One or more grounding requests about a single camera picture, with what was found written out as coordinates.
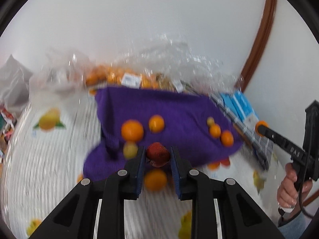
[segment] purple cloth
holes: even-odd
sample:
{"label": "purple cloth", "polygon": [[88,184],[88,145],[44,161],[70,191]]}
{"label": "purple cloth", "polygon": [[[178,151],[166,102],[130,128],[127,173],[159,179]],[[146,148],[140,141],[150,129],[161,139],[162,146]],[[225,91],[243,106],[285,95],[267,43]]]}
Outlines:
{"label": "purple cloth", "polygon": [[[235,153],[242,141],[232,123],[221,113],[207,96],[193,96],[166,91],[108,87],[95,96],[97,115],[101,122],[101,143],[84,162],[83,175],[93,181],[107,178],[122,169],[124,140],[121,126],[129,119],[138,120],[144,127],[144,137],[139,146],[148,147],[160,142],[166,148],[177,146],[181,158],[192,166],[201,166],[227,158]],[[148,121],[158,114],[164,118],[161,133],[151,133]],[[226,148],[214,139],[206,124],[209,116],[215,119],[221,130],[230,130],[234,145]]]}

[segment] hand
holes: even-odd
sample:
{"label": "hand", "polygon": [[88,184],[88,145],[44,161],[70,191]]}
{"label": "hand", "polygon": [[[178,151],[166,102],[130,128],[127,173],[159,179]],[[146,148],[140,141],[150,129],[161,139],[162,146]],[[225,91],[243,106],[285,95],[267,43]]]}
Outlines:
{"label": "hand", "polygon": [[[300,206],[298,202],[298,192],[294,187],[294,183],[297,181],[297,173],[293,169],[292,164],[286,164],[286,177],[281,182],[277,190],[277,201],[282,207],[295,207],[291,212],[289,218],[293,217],[296,213],[300,211]],[[312,188],[312,180],[305,181],[302,188],[302,202],[308,196]]]}

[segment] black cable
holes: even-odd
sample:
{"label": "black cable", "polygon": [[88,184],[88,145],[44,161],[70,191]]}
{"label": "black cable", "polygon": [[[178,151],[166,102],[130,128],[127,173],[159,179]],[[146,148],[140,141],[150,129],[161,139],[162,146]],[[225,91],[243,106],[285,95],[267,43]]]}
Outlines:
{"label": "black cable", "polygon": [[310,156],[310,152],[311,152],[311,146],[312,146],[312,128],[313,128],[313,117],[314,117],[314,109],[311,110],[311,128],[310,128],[310,142],[309,142],[309,149],[308,149],[308,155],[307,155],[307,160],[306,160],[306,167],[305,167],[305,171],[303,173],[303,179],[302,179],[302,183],[301,183],[301,187],[299,189],[299,205],[300,205],[300,209],[302,211],[302,213],[308,217],[308,218],[313,218],[314,216],[309,214],[306,210],[305,207],[302,205],[302,188],[303,188],[303,184],[305,182],[305,178],[306,178],[306,172],[307,172],[307,168],[308,168],[308,161],[309,161],[309,156]]}

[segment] lemon print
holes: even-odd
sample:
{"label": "lemon print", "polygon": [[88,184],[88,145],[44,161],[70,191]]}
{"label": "lemon print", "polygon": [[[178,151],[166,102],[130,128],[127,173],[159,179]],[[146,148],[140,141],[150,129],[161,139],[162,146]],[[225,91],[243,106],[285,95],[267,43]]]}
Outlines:
{"label": "lemon print", "polygon": [[261,178],[259,173],[255,170],[253,173],[254,186],[257,188],[258,194],[265,186],[265,179]]}
{"label": "lemon print", "polygon": [[27,228],[27,235],[31,236],[33,232],[38,228],[38,226],[41,224],[40,219],[33,219],[30,222],[30,225]]}
{"label": "lemon print", "polygon": [[52,108],[46,112],[33,128],[40,128],[43,131],[50,131],[55,127],[65,128],[64,124],[60,121],[60,110],[58,108]]}
{"label": "lemon print", "polygon": [[179,239],[190,239],[192,233],[192,212],[187,212],[181,218],[181,228],[178,232]]}

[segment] price label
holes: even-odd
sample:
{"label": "price label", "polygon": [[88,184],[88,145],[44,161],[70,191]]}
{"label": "price label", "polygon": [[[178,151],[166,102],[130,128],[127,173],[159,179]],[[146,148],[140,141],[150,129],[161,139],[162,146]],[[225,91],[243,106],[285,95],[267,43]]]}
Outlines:
{"label": "price label", "polygon": [[142,81],[141,76],[125,73],[122,78],[121,84],[126,87],[138,89],[141,85],[141,81]]}
{"label": "price label", "polygon": [[256,115],[254,113],[251,113],[250,115],[248,115],[243,123],[250,129],[250,130],[254,130],[255,126],[257,124],[257,122],[259,121],[259,119],[256,117]]}
{"label": "price label", "polygon": [[184,91],[184,86],[181,84],[181,80],[174,80],[173,85],[178,93]]}

